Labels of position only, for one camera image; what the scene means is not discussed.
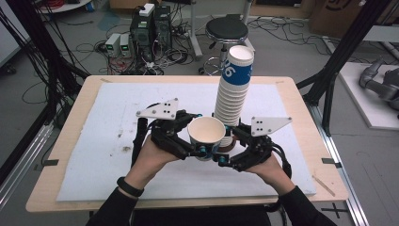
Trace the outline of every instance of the hand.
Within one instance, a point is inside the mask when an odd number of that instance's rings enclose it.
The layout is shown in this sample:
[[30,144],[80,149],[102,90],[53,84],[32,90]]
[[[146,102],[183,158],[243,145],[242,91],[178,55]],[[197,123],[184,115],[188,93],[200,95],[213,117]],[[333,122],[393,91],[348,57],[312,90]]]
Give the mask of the hand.
[[273,153],[266,161],[246,171],[256,173],[265,183],[271,185],[279,195],[284,195],[295,188],[294,183],[282,170]]
[[151,141],[151,135],[148,135],[135,164],[127,173],[125,181],[134,188],[143,189],[164,165],[176,160],[178,160],[176,156],[158,148]]

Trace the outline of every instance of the white bracket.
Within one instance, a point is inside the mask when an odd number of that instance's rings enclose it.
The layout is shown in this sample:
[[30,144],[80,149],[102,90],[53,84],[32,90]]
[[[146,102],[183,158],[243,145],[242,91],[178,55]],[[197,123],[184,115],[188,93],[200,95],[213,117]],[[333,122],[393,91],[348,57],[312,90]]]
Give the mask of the white bracket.
[[144,110],[137,111],[136,116],[160,120],[175,120],[178,105],[179,99],[175,98]]
[[289,124],[293,119],[287,118],[271,118],[271,117],[252,117],[251,121],[251,135],[259,137],[273,134],[280,128]]

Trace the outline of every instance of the gray floor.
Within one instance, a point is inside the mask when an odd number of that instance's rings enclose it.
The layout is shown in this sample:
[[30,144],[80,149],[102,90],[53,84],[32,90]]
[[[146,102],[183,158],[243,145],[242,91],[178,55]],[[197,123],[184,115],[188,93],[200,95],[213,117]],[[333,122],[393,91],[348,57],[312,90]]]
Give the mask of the gray floor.
[[[60,29],[69,47],[82,65],[91,74],[105,74],[106,62],[96,53],[82,53],[99,40],[106,40],[107,35],[113,32],[128,30],[129,14],[115,13],[106,7],[88,13],[83,9],[57,14],[59,20],[70,24],[92,21],[91,24],[67,25],[60,24]],[[206,18],[199,20],[199,24],[206,22]],[[292,32],[302,32],[308,37],[307,22],[301,22],[304,27],[292,25]],[[284,37],[281,29],[270,31],[271,34]],[[319,72],[328,61],[328,55],[321,55],[315,45],[297,45],[286,40],[279,40],[269,32],[260,28],[249,29],[249,39],[256,49],[253,75],[255,76],[290,76],[296,82]],[[299,35],[288,34],[290,39],[298,39]],[[59,39],[55,38],[59,49]],[[326,46],[317,39],[311,39],[320,52],[326,53]],[[197,75],[198,68],[204,59],[218,55],[216,50],[209,50],[211,43],[206,37],[199,36],[199,44],[204,53],[201,61],[194,61],[189,65],[174,65],[164,69],[165,74]],[[393,58],[385,51],[374,47],[376,43],[364,42],[354,54],[357,61],[373,60],[384,56],[387,62],[394,62]],[[31,64],[24,54],[15,56],[11,63],[16,67],[16,74],[0,74],[0,125],[3,132],[0,135],[0,164],[3,164],[22,138],[33,120],[39,115],[44,104],[27,104],[22,100],[24,92],[29,87],[39,83],[34,75]],[[343,164],[349,174],[359,201],[365,211],[370,225],[399,225],[399,177],[397,176],[399,164],[399,132],[369,129],[360,115],[354,102],[340,79],[337,79],[333,110],[331,115],[331,133],[339,150]],[[44,101],[43,85],[30,89],[24,99],[27,102]],[[5,208],[0,212],[2,225],[84,225],[88,220],[87,212],[31,214],[26,212],[24,206],[40,176],[39,170],[34,167],[40,163],[44,152],[55,140],[58,130],[55,130],[49,142],[43,148],[31,170],[25,175],[22,182],[9,199]],[[318,209],[332,209],[333,203],[319,202],[315,204]],[[338,209],[346,210],[343,202],[336,202]],[[348,213],[324,211],[329,218],[338,225],[353,225]],[[273,225],[280,225],[279,215],[271,214]]]

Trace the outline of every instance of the wooden table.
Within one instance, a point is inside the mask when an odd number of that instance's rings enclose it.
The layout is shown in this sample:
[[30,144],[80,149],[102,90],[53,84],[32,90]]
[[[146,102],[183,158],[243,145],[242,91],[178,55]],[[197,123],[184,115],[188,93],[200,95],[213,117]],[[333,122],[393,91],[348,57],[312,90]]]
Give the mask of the wooden table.
[[[90,76],[72,108],[49,159],[58,159],[56,166],[45,167],[26,204],[29,212],[55,212],[97,210],[103,202],[57,202],[65,171],[73,148],[79,138],[88,113],[94,104],[102,83],[202,83],[217,84],[216,76]],[[308,164],[317,189],[310,196],[312,202],[344,201],[348,193],[341,176],[333,164],[323,164],[322,158],[330,158],[323,140],[316,129],[308,108],[305,106],[293,79],[289,77],[252,76],[253,84],[275,84],[292,122],[297,142]],[[141,200],[136,208],[192,207],[239,204],[262,204],[275,202],[269,197],[209,198],[183,200]]]

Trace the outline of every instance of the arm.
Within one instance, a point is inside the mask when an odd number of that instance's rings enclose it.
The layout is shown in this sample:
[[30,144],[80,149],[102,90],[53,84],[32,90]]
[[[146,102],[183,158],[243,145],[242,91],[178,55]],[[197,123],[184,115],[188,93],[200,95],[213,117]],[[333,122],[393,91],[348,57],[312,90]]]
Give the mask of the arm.
[[335,225],[314,208],[299,187],[295,186],[285,174],[273,154],[262,164],[249,168],[247,171],[256,173],[277,191],[293,225]]
[[[162,169],[162,167],[178,158],[167,153],[151,141],[148,136],[141,152],[125,177],[125,182],[136,188],[144,189],[146,184]],[[87,226],[125,226],[137,203],[137,197],[131,196],[117,187],[108,197],[100,210],[90,218]]]

